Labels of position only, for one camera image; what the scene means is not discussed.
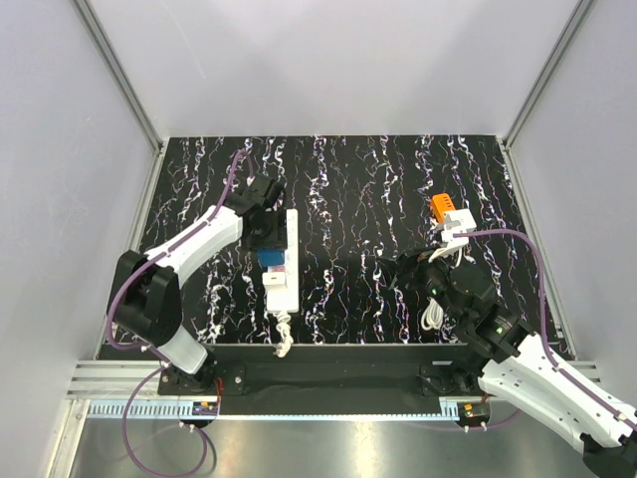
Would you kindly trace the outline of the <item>blue cube socket adapter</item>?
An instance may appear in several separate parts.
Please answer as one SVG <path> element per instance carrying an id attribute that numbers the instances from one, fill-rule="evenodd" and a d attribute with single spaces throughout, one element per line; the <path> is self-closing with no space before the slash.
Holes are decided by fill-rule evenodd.
<path id="1" fill-rule="evenodd" d="M 263 268 L 283 266 L 286 262 L 286 249 L 260 248 L 256 250 L 259 263 Z"/>

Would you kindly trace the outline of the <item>white multicolour power strip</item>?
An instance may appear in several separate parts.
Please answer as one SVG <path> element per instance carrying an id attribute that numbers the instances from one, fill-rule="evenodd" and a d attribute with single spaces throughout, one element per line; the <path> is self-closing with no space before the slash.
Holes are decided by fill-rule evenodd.
<path id="1" fill-rule="evenodd" d="M 266 290 L 266 310 L 270 314 L 286 312 L 295 314 L 300 307 L 299 278 L 299 213 L 297 209 L 287 210 L 288 248 L 283 266 L 269 267 L 267 272 L 285 271 L 287 289 L 268 293 Z"/>

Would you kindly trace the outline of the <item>white usb charger plug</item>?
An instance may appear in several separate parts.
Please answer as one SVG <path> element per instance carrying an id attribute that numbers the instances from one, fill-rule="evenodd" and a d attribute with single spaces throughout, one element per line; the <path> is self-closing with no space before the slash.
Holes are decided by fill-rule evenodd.
<path id="1" fill-rule="evenodd" d="M 285 271 L 265 272 L 262 281 L 268 293 L 287 289 L 287 274 Z"/>

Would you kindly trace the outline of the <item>orange power strip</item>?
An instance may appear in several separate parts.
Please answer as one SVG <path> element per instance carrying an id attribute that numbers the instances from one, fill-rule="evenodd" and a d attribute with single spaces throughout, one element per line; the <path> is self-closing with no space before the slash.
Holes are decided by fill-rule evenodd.
<path id="1" fill-rule="evenodd" d="M 434 217 L 438 223 L 442 223 L 449 212 L 456 210 L 452 198 L 448 193 L 434 194 L 431 198 L 430 204 Z"/>

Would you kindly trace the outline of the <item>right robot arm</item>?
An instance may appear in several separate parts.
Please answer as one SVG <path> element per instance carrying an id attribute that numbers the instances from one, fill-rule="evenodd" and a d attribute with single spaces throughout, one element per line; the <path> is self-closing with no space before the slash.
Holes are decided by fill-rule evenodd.
<path id="1" fill-rule="evenodd" d="M 452 266 L 431 248 L 387 263 L 390 286 L 438 304 L 469 359 L 452 369 L 464 394 L 499 397 L 551 429 L 598 477 L 636 474 L 636 409 L 584 376 L 499 300 L 477 266 Z"/>

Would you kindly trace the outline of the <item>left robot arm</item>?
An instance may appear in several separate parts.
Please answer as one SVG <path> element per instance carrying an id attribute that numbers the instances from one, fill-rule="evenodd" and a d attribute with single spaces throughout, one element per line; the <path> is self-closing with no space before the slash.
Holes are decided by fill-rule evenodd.
<path id="1" fill-rule="evenodd" d="M 286 206 L 283 184 L 257 174 L 236 192 L 224 192 L 184 231 L 139 253 L 129 250 L 116 264 L 107 318 L 157 354 L 161 377 L 184 393 L 204 394 L 222 382 L 213 353 L 183 324 L 181 288 L 222 249 L 238 244 L 255 254 L 262 269 L 266 311 L 280 336 L 281 359 L 294 339 L 292 315 L 299 309 L 298 212 Z"/>

